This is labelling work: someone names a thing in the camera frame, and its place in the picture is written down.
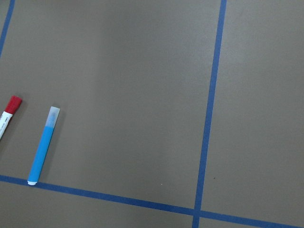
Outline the red cap white marker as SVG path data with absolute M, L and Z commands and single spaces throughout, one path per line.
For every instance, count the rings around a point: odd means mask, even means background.
M 5 110 L 3 111 L 1 117 L 0 117 L 0 137 L 2 138 L 12 116 L 15 114 L 15 112 L 17 111 L 17 109 L 20 107 L 22 103 L 22 99 L 20 97 L 17 97 L 15 95 L 13 95 Z

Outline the blue highlighter pen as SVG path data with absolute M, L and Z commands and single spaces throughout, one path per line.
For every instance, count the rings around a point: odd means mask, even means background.
M 38 183 L 59 113 L 60 109 L 54 106 L 49 110 L 36 155 L 29 172 L 27 182 L 30 186 L 34 186 Z

